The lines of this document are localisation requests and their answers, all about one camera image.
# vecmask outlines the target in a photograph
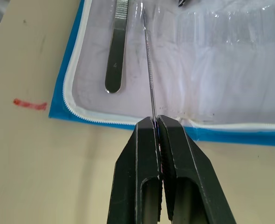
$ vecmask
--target clear plastic pouch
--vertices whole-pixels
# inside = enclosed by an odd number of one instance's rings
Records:
[[[74,114],[118,124],[151,115],[145,7],[158,114],[185,126],[275,130],[275,0],[191,0],[181,8],[175,0],[130,1],[122,87],[108,94],[115,4],[90,5],[72,82],[64,83]]]

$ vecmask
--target red ink mark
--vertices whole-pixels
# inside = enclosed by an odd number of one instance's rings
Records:
[[[13,103],[17,106],[22,106],[22,107],[26,107],[26,108],[30,108],[30,109],[34,109],[34,110],[46,110],[46,106],[47,103],[43,103],[43,104],[32,104],[26,101],[22,101],[20,99],[14,99]]]

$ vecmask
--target beige table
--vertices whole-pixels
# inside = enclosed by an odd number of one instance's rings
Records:
[[[11,0],[0,24],[0,224],[106,223],[114,164],[131,132],[48,118],[78,4]],[[236,221],[275,223],[275,147],[199,146]]]

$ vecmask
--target blue fabric edge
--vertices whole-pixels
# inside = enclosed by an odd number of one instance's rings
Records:
[[[71,54],[76,42],[76,37],[77,37],[77,33],[78,33],[78,29],[79,29],[79,25],[80,25],[82,13],[83,13],[84,1],[85,0],[80,1],[79,8],[76,13],[76,18],[69,36],[65,54],[59,70],[58,78],[55,83],[53,99],[52,99],[48,116],[50,118],[77,121],[77,122],[82,122],[86,124],[94,124],[94,125],[100,125],[100,126],[108,126],[108,127],[133,130],[134,126],[130,126],[130,125],[104,124],[104,123],[96,123],[96,122],[90,122],[90,121],[80,119],[77,116],[73,115],[68,110],[68,108],[64,103],[63,82],[65,78],[65,73],[68,67],[68,63],[70,61]],[[275,132],[256,132],[256,133],[228,132],[228,131],[208,130],[203,128],[193,128],[193,127],[185,127],[185,130],[193,140],[198,140],[198,141],[214,141],[214,142],[275,146]]]

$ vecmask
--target metal probe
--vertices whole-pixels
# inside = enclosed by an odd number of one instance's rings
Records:
[[[144,7],[144,32],[145,32],[145,42],[146,42],[146,52],[147,52],[147,62],[148,62],[148,73],[149,73],[150,96],[151,96],[151,105],[152,105],[152,116],[153,116],[154,126],[155,126],[155,128],[157,128],[154,83],[153,83],[151,55],[150,55],[150,44],[149,44],[149,35],[148,35],[148,24],[147,24],[147,16],[146,16],[145,7]]]

